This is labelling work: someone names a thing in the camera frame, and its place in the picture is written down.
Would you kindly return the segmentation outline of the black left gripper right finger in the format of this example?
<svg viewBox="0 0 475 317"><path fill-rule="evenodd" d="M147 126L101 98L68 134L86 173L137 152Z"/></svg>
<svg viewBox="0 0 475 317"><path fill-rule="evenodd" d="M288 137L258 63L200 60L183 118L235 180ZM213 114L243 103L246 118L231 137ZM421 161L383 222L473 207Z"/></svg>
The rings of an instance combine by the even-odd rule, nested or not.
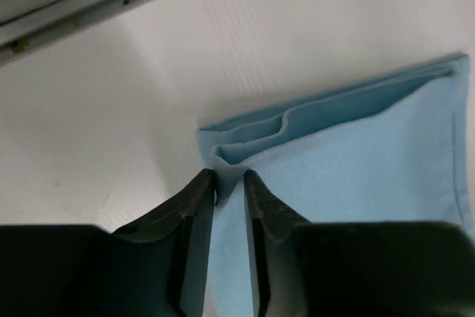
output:
<svg viewBox="0 0 475 317"><path fill-rule="evenodd" d="M255 316L472 316L474 243L440 222L313 223L244 175Z"/></svg>

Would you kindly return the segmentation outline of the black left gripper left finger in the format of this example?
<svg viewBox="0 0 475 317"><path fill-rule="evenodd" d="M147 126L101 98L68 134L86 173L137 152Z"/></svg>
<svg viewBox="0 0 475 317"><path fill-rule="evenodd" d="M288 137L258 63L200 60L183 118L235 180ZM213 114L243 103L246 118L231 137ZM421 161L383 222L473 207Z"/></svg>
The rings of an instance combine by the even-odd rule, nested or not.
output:
<svg viewBox="0 0 475 317"><path fill-rule="evenodd" d="M202 170L142 217L93 225L3 225L3 316L201 316L215 175Z"/></svg>

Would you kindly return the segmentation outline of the light blue trousers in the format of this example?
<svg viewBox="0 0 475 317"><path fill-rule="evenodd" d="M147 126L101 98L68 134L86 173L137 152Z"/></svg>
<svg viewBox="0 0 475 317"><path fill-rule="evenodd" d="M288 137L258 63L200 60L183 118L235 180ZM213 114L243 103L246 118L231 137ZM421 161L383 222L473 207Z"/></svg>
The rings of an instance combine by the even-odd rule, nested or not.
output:
<svg viewBox="0 0 475 317"><path fill-rule="evenodd" d="M466 169L471 61L456 54L201 128L218 177L209 283L251 316L243 174L317 222L444 220L474 233Z"/></svg>

